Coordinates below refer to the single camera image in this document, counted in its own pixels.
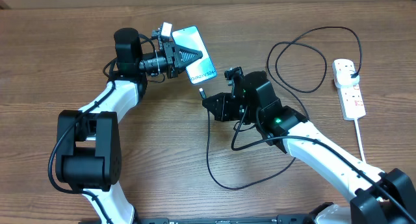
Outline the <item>smartphone with blue screen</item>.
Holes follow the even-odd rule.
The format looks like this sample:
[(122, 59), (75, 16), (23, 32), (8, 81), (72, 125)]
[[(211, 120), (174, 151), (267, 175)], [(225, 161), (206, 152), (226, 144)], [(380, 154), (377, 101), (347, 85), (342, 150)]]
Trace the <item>smartphone with blue screen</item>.
[(217, 76), (216, 68), (196, 26), (174, 31), (172, 39), (178, 49), (179, 67), (185, 68), (192, 84)]

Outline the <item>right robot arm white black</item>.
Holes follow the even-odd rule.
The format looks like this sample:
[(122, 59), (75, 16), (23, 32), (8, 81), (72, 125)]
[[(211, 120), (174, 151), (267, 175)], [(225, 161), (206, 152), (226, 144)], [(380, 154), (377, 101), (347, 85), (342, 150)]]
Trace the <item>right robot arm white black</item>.
[(415, 222), (415, 187), (403, 171), (386, 173), (325, 137), (307, 117), (282, 105), (264, 71), (226, 71), (225, 77), (231, 92), (207, 97), (200, 91), (203, 107), (215, 120), (254, 124), (261, 143), (310, 166), (349, 204), (324, 203), (304, 215), (303, 223)]

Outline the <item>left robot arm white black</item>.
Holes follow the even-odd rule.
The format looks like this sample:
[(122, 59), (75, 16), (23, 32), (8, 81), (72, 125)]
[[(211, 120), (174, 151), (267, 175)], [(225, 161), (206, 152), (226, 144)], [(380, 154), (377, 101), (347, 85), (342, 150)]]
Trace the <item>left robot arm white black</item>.
[(57, 191), (86, 197), (100, 223), (140, 223), (119, 182), (118, 124), (141, 102), (149, 76), (172, 79), (187, 72), (197, 84), (216, 77), (216, 70), (195, 26), (173, 31), (163, 23), (150, 37), (122, 28), (114, 33), (114, 42), (116, 58), (103, 68), (104, 91), (79, 110), (58, 115), (47, 174)]

